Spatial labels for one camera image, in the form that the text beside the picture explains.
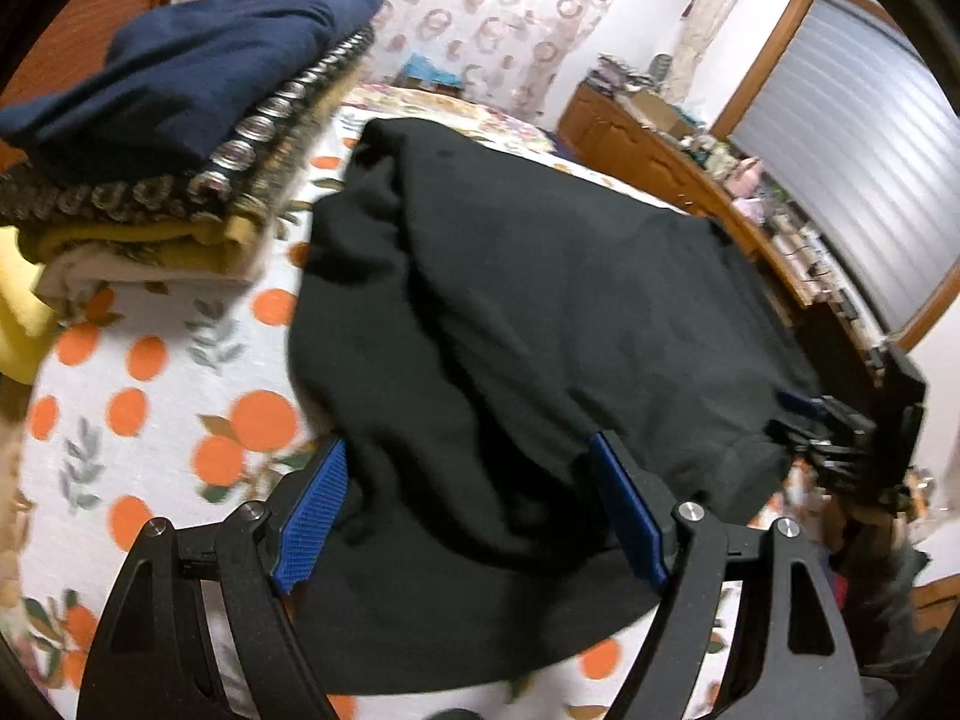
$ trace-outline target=wooden furniture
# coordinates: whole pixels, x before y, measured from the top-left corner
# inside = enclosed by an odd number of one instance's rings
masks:
[[[797,306],[810,290],[767,236],[733,208],[733,200],[683,151],[642,127],[624,107],[580,84],[557,134],[577,161],[673,203],[693,215],[718,218],[747,257],[776,274]]]
[[[960,605],[960,574],[914,587],[913,601],[917,606],[918,631],[944,630]]]
[[[116,30],[166,1],[70,0],[0,89],[0,107],[69,89],[96,73]],[[22,151],[0,141],[0,172],[21,159]]]

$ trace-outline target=cardboard box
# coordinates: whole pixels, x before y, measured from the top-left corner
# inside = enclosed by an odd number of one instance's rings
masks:
[[[665,132],[678,141],[696,131],[670,103],[666,103],[665,100],[646,89],[633,93],[627,101],[630,103],[630,108],[634,110],[632,112],[638,114],[637,119],[642,124],[659,129],[660,132]]]

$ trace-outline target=window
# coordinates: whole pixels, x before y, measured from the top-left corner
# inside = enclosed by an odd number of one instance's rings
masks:
[[[904,35],[851,1],[810,2],[728,138],[794,196],[887,330],[954,267],[960,122]]]

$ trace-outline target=orange dot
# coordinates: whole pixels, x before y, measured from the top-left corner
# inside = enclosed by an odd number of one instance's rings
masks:
[[[64,658],[64,677],[74,686],[75,690],[80,689],[80,683],[83,681],[83,671],[86,669],[86,653],[80,650],[70,650]]]
[[[283,395],[255,389],[233,402],[230,424],[246,449],[274,452],[293,440],[296,412]]]
[[[144,336],[127,352],[127,372],[138,382],[148,382],[167,364],[167,346],[157,336]]]
[[[93,322],[80,322],[64,330],[56,341],[56,357],[64,365],[80,365],[97,348],[100,329]]]
[[[226,436],[207,436],[194,449],[192,464],[200,480],[228,488],[243,474],[243,449]]]
[[[107,404],[107,426],[117,436],[135,436],[146,418],[147,396],[142,389],[122,389]]]
[[[116,298],[116,295],[114,295],[111,288],[104,287],[102,290],[99,290],[96,295],[93,295],[93,298],[90,298],[90,302],[86,305],[86,318],[89,319],[90,322],[102,322],[107,318],[107,314],[110,313],[114,298]]]
[[[319,167],[321,170],[335,170],[343,162],[340,157],[314,157],[310,160],[313,167]]]
[[[266,290],[253,300],[251,309],[258,322],[276,327],[290,324],[295,305],[296,298],[286,290]]]
[[[720,698],[720,683],[712,682],[707,686],[707,703],[710,704],[711,709],[718,698]]]
[[[588,680],[605,680],[620,661],[620,645],[611,638],[579,654],[580,670]]]
[[[357,699],[353,696],[328,696],[333,712],[340,720],[353,720],[357,714]]]
[[[307,245],[306,241],[300,241],[298,244],[292,245],[287,250],[287,259],[290,260],[290,264],[294,268],[302,268],[306,265],[306,253],[309,252],[310,247]]]
[[[124,552],[130,552],[131,546],[140,533],[140,528],[153,516],[147,504],[139,498],[133,495],[117,498],[110,506],[110,513],[107,515],[107,525],[113,541]]]
[[[39,442],[49,439],[50,432],[56,425],[59,417],[59,406],[56,398],[45,395],[34,403],[30,414],[30,435]]]
[[[74,605],[66,610],[66,630],[80,650],[88,653],[97,632],[97,618],[84,605]]]

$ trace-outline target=black cloth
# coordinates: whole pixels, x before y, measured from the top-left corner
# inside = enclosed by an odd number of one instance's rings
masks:
[[[634,622],[590,436],[745,523],[790,464],[776,390],[817,386],[714,224],[415,119],[370,122],[314,206],[289,352],[349,446],[295,615],[337,693],[515,678]]]
[[[99,73],[0,111],[0,138],[62,186],[198,170],[251,105],[369,23],[381,4],[193,0],[155,8],[117,30]]]

